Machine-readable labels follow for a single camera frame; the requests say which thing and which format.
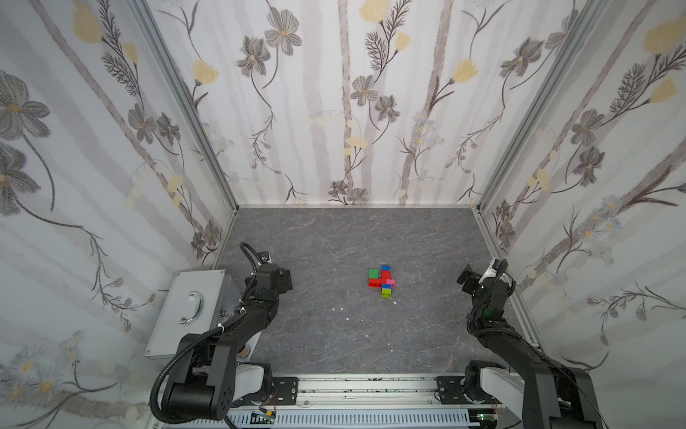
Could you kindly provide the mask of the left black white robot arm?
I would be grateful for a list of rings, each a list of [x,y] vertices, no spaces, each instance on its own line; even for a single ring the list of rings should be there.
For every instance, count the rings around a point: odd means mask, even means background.
[[[198,419],[223,420],[243,398],[236,382],[238,354],[278,313],[280,295],[292,289],[289,270],[262,264],[248,277],[241,305],[227,321],[203,334],[187,334],[153,384],[153,416],[180,425]]]

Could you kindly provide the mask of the long red lego brick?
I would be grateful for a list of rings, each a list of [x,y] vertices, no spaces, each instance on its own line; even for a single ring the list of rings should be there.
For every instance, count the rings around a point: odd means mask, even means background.
[[[382,288],[386,284],[384,279],[370,279],[368,286],[372,288]]]

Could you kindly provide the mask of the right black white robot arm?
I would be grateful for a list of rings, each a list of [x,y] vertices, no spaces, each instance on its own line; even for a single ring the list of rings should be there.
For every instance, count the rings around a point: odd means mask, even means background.
[[[493,398],[524,428],[606,428],[593,382],[580,368],[565,366],[531,345],[505,319],[504,306],[516,281],[505,280],[508,262],[492,259],[482,275],[466,266],[457,278],[472,302],[466,331],[507,366],[473,360],[464,374],[463,395],[472,403]]]

